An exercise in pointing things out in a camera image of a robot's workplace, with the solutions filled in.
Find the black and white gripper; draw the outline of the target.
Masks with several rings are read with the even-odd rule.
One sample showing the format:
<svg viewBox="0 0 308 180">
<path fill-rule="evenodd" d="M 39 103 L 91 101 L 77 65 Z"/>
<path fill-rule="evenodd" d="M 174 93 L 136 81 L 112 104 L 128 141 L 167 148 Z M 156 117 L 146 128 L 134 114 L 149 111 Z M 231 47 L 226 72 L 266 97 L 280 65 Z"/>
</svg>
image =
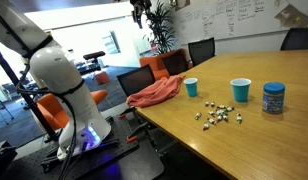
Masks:
<svg viewBox="0 0 308 180">
<path fill-rule="evenodd" d="M 142 29 L 143 26 L 140 18 L 142 13 L 148 14 L 150 12 L 151 0 L 130 0 L 130 4 L 133 6 L 133 17 L 137 19 L 137 24 Z"/>
</svg>

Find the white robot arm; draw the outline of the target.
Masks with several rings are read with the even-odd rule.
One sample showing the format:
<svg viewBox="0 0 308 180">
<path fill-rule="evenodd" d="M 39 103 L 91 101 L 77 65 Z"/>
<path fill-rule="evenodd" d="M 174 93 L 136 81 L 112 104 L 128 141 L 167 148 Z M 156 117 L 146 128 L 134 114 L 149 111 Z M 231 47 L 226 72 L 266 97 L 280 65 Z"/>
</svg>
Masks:
<svg viewBox="0 0 308 180">
<path fill-rule="evenodd" d="M 0 0 L 0 42 L 29 60 L 32 72 L 67 113 L 69 122 L 59 137 L 57 158 L 97 148 L 111 125 L 98 111 L 70 54 L 9 0 Z"/>
</svg>

